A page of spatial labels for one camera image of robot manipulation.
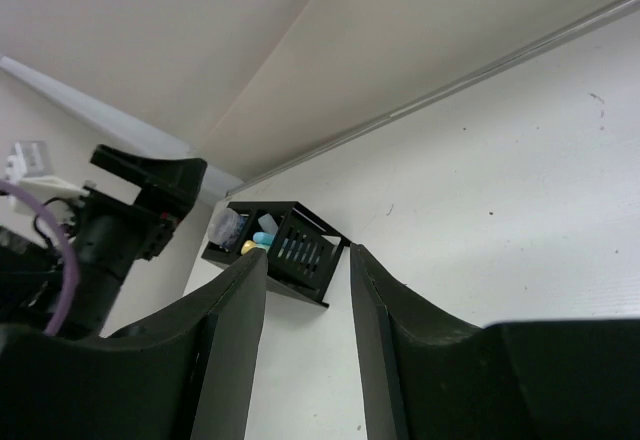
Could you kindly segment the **yellow highlighter pen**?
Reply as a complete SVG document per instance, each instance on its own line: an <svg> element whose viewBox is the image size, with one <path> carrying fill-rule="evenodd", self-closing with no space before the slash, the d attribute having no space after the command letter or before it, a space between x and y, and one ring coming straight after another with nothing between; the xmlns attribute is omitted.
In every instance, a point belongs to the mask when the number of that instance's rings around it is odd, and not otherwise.
<svg viewBox="0 0 640 440"><path fill-rule="evenodd" d="M256 247L256 243L251 241L251 240L247 240L244 242L244 244L242 245L241 248L241 254L245 255L246 253L248 253L249 251L251 251L252 249L254 249Z"/></svg>

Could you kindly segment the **blue highlighter pen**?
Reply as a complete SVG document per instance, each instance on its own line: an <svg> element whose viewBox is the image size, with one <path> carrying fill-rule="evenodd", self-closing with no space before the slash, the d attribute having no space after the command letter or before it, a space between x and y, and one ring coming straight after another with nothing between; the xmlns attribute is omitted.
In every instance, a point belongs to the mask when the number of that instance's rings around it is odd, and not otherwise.
<svg viewBox="0 0 640 440"><path fill-rule="evenodd" d="M270 246L273 244L275 239L274 234L266 233L266 232L256 232L253 235L252 241L256 244Z"/></svg>

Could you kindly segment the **clear jar of paper clips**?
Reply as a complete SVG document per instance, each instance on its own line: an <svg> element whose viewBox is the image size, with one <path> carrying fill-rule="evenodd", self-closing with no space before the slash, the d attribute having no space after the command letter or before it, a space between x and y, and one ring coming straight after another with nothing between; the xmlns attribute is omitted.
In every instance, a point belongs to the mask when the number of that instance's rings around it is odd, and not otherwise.
<svg viewBox="0 0 640 440"><path fill-rule="evenodd" d="M208 239L218 247L230 250L234 247L246 223L246 218L230 208L224 208L211 220Z"/></svg>

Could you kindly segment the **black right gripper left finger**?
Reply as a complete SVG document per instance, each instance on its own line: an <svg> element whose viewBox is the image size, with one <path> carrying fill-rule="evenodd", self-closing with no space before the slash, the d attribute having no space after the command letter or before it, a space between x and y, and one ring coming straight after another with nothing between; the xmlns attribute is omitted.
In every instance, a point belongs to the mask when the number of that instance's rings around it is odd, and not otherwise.
<svg viewBox="0 0 640 440"><path fill-rule="evenodd" d="M241 439L266 299L246 254L116 334L71 341L1 329L5 439Z"/></svg>

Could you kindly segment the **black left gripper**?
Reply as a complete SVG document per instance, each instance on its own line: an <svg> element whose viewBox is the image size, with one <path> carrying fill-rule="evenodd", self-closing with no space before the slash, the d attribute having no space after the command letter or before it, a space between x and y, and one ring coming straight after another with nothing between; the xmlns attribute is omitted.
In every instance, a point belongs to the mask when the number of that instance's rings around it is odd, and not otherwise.
<svg viewBox="0 0 640 440"><path fill-rule="evenodd" d="M173 238L194 207L207 163L200 158L151 159L106 145L90 163L140 188L126 204L91 187L83 200L80 226L72 243L80 268L66 338L97 334L137 260L150 261Z"/></svg>

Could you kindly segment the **orange capped lead case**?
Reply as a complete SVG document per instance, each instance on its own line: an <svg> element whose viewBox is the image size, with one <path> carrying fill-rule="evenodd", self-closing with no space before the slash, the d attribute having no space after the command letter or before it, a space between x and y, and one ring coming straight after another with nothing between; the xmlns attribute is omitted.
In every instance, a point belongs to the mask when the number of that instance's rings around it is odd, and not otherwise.
<svg viewBox="0 0 640 440"><path fill-rule="evenodd" d="M258 218L261 231L269 235L276 235L278 231L278 223L270 214L264 214Z"/></svg>

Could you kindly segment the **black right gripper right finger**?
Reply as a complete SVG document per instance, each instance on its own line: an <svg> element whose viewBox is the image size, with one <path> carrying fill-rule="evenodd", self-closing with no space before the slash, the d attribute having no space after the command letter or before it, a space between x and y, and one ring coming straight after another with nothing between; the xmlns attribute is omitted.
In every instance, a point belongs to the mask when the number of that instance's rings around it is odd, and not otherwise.
<svg viewBox="0 0 640 440"><path fill-rule="evenodd" d="M371 439L635 439L635 319L469 324L363 246L350 285Z"/></svg>

